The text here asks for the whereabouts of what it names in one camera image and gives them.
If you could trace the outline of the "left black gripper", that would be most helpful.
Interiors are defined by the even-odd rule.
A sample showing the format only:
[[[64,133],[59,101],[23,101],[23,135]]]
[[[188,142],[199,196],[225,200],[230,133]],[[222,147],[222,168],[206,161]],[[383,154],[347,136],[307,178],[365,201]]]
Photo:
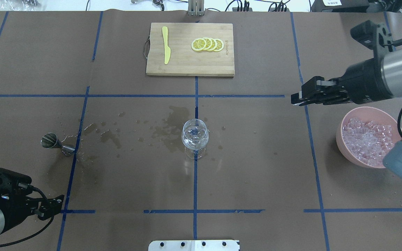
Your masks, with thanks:
[[[47,200],[24,197],[22,200],[0,204],[0,234],[13,229],[34,214],[42,221],[56,216],[62,210],[64,198],[65,195]]]

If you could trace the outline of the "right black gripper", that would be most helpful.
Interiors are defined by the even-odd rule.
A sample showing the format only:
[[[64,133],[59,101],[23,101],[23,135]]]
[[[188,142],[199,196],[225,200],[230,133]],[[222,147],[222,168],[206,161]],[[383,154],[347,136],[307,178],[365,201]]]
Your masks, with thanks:
[[[368,59],[347,68],[344,75],[328,81],[314,76],[301,87],[301,92],[291,95],[291,104],[366,104],[392,99],[393,94],[381,77],[381,67],[376,59]]]

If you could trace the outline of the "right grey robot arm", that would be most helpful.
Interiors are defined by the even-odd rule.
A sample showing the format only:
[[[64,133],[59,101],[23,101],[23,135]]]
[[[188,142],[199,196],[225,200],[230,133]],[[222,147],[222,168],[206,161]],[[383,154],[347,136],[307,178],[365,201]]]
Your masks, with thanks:
[[[309,104],[335,105],[370,102],[402,97],[402,49],[349,66],[345,73],[326,81],[314,76],[291,95],[296,106]],[[401,128],[402,108],[398,114],[397,130]],[[402,178],[401,140],[383,159],[384,166]]]

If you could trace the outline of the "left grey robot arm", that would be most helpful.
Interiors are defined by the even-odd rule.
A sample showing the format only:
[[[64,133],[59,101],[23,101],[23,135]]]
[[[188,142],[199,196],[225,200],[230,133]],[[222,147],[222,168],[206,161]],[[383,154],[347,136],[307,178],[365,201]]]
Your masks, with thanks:
[[[50,224],[52,218],[60,213],[64,198],[64,195],[51,199],[0,196],[0,235],[33,215],[41,221],[49,220]]]

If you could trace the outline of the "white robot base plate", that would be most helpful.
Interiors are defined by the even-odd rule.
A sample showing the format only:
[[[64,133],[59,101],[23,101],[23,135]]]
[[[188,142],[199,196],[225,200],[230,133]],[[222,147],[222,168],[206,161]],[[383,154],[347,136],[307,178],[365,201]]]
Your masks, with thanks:
[[[148,246],[149,251],[239,251],[239,240],[156,240]]]

